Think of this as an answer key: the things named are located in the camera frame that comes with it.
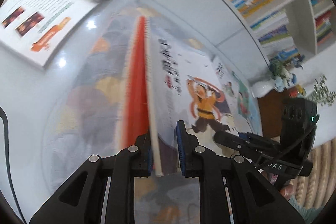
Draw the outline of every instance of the dark red photograph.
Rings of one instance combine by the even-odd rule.
[[[44,16],[36,12],[34,15],[32,15],[26,21],[20,24],[19,27],[16,28],[16,30],[19,33],[19,35],[23,37],[31,28],[35,27],[35,25],[39,23],[42,19],[44,19]]]
[[[11,13],[3,22],[2,25],[6,28],[9,24],[11,24],[19,15],[21,15],[25,11],[21,6],[17,8],[13,13]]]

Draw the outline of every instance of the brown pants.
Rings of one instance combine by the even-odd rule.
[[[231,131],[229,126],[226,124],[222,124],[215,119],[206,119],[199,117],[195,122],[195,125],[192,126],[192,129],[195,133],[199,133],[199,131],[204,132],[207,129],[207,125],[209,125],[215,132],[219,131]]]

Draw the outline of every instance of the orange bottle illustration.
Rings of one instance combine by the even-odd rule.
[[[54,25],[50,28],[49,31],[46,32],[44,36],[42,36],[37,42],[33,43],[31,50],[33,52],[39,52],[41,49],[45,48],[49,49],[49,40],[57,34],[58,31],[62,30],[64,26],[71,20],[71,17],[65,17],[61,23],[58,25]]]

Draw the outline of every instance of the light blue sleeve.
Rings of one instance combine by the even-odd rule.
[[[302,207],[297,203],[297,200],[293,195],[291,196],[288,202],[295,208],[295,210],[299,212],[299,214],[303,217],[304,221],[307,224],[311,223],[323,209],[323,207],[317,209],[316,208],[306,209],[305,207]]]

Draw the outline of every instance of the metal screw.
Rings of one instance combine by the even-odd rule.
[[[197,153],[203,153],[205,151],[205,148],[203,146],[196,146],[195,151]]]
[[[92,155],[89,157],[89,161],[90,162],[96,162],[97,160],[99,160],[99,156],[98,155]]]
[[[244,157],[242,157],[241,155],[235,156],[235,162],[239,164],[244,162]]]
[[[138,147],[136,145],[131,145],[128,148],[128,151],[130,151],[130,152],[136,152],[136,151],[138,151]]]

